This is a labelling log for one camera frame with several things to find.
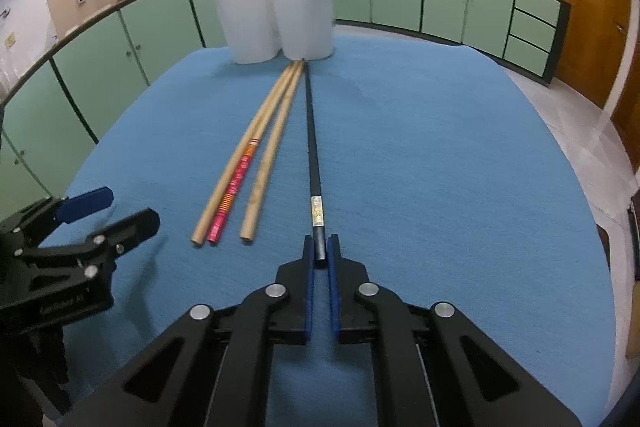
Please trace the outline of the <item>light bamboo chopstick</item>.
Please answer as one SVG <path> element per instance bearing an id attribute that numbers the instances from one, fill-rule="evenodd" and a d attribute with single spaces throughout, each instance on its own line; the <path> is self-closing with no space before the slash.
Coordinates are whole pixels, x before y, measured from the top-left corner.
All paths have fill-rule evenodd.
<path id="1" fill-rule="evenodd" d="M 218 206 L 220 205 L 222 195 L 224 195 L 224 190 L 226 189 L 229 180 L 232 177 L 236 164 L 242 157 L 248 142 L 250 142 L 250 139 L 253 138 L 255 127 L 259 124 L 259 121 L 262 120 L 262 116 L 264 116 L 264 114 L 266 113 L 266 109 L 268 108 L 269 104 L 279 92 L 279 89 L 284 85 L 285 80 L 288 80 L 288 78 L 290 78 L 292 69 L 295 64 L 296 62 L 293 61 L 285 66 L 282 74 L 274 83 L 273 87 L 265 97 L 265 100 L 262 102 L 262 105 L 257 109 L 256 114 L 246 127 L 242 138 L 231 154 L 227 165 L 226 167 L 224 167 L 224 171 L 218 178 L 218 181 L 214 187 L 214 191 L 212 195 L 210 195 L 208 202 L 206 202 L 206 205 L 201 213 L 201 217 L 200 219 L 198 219 L 198 223 L 195 225 L 195 229 L 191 235 L 190 241 L 195 247 L 201 247 L 205 243 L 205 239 L 210 227 L 210 222 L 212 222 L 214 219 L 215 213 L 218 209 Z"/>

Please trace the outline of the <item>orange red patterned chopstick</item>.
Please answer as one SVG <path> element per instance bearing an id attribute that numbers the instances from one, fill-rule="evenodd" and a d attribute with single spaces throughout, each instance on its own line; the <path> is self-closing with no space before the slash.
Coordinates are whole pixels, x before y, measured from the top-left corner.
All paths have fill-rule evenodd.
<path id="1" fill-rule="evenodd" d="M 242 157 L 236 164 L 232 177 L 230 178 L 229 183 L 224 190 L 224 195 L 222 195 L 222 199 L 215 213 L 214 219 L 212 222 L 210 222 L 210 227 L 205 242 L 211 244 L 217 244 L 219 242 L 222 231 L 224 231 L 224 227 L 226 226 L 230 209 L 235 200 L 235 196 L 240 191 L 240 187 L 242 186 L 247 170 L 248 168 L 250 168 L 250 163 L 253 161 L 260 141 L 262 141 L 262 135 L 264 134 L 274 111 L 278 107 L 282 95 L 284 95 L 285 89 L 286 87 L 288 87 L 288 82 L 292 79 L 292 76 L 293 69 L 290 78 L 288 78 L 288 80 L 285 80 L 284 85 L 279 89 L 279 92 L 276 94 L 276 96 L 266 109 L 266 113 L 264 114 L 264 116 L 262 116 L 262 120 L 259 121 L 259 124 L 255 127 L 253 138 L 250 139 L 250 142 L 248 142 Z"/>

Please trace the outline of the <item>plain bamboo chopstick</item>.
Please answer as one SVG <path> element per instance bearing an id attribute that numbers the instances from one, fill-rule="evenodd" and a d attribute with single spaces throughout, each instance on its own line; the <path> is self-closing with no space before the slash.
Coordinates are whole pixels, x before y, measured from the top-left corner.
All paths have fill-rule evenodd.
<path id="1" fill-rule="evenodd" d="M 293 98 L 295 98 L 296 89 L 300 75 L 302 75 L 304 65 L 304 61 L 297 61 L 294 65 L 292 79 L 288 82 L 288 87 L 285 89 L 282 101 L 279 105 L 279 112 L 276 121 L 270 131 L 265 152 L 262 154 L 262 160 L 260 161 L 258 171 L 255 176 L 252 191 L 250 192 L 250 199 L 248 200 L 244 219 L 241 225 L 240 239 L 242 239 L 243 242 L 254 242 L 260 210 L 262 210 L 262 204 L 264 203 L 271 170 L 274 161 L 276 160 L 278 147 L 280 145 L 286 122 L 288 121 L 288 114 L 290 113 Z"/>

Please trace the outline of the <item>black chopstick gold band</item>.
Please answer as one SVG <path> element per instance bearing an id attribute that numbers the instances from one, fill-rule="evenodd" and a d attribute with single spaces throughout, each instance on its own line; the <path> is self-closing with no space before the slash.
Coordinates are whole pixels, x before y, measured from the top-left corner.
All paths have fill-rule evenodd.
<path id="1" fill-rule="evenodd" d="M 314 124 L 314 101 L 312 101 L 310 67 L 304 64 L 306 118 L 307 118 L 307 148 L 310 186 L 310 214 L 312 237 L 314 238 L 314 263 L 318 268 L 326 266 L 326 228 L 324 227 L 324 211 L 321 192 L 320 167 Z"/>

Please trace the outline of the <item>green lower cabinets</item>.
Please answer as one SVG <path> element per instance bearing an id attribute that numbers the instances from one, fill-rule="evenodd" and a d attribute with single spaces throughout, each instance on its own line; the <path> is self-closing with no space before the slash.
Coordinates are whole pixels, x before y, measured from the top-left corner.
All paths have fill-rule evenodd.
<path id="1" fill-rule="evenodd" d="M 565 0 L 333 0 L 341 25 L 464 44 L 548 83 Z M 120 0 L 38 58 L 2 102 L 1 212 L 61 196 L 126 108 L 168 68 L 224 45 L 215 0 Z"/>

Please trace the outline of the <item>blue table mat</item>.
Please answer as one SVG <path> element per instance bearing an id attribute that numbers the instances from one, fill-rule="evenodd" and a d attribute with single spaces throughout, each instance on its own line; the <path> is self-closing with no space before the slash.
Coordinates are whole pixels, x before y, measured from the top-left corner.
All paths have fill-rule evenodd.
<path id="1" fill-rule="evenodd" d="M 70 195 L 108 186 L 111 208 L 58 229 L 75 243 L 144 208 L 149 241 L 121 257 L 114 307 L 67 326 L 68 392 L 90 395 L 197 303 L 239 303 L 300 256 L 310 231 L 306 120 L 314 117 L 326 228 L 344 256 L 407 303 L 448 301 L 598 425 L 613 375 L 610 272 L 574 170 L 495 62 L 464 46 L 340 37 L 299 83 L 255 242 L 244 183 L 220 243 L 190 238 L 241 135 L 285 66 L 199 50 L 108 130 Z"/>

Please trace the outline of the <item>white double utensil holder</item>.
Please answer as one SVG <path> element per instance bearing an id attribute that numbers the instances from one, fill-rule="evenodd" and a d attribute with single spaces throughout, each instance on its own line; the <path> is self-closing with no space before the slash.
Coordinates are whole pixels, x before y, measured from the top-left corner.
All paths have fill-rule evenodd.
<path id="1" fill-rule="evenodd" d="M 324 60 L 334 52 L 333 0 L 215 0 L 232 60 Z"/>

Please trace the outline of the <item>wooden door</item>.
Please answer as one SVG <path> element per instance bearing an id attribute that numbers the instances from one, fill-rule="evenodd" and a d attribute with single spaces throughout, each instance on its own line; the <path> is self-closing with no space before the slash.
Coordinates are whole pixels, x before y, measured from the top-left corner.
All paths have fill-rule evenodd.
<path id="1" fill-rule="evenodd" d="M 632 170 L 639 170 L 640 159 L 640 36 L 637 36 L 634 55 L 625 87 L 614 110 L 612 121 L 620 135 L 631 162 Z"/>
<path id="2" fill-rule="evenodd" d="M 627 41 L 631 0 L 565 0 L 570 19 L 555 77 L 605 106 Z"/>

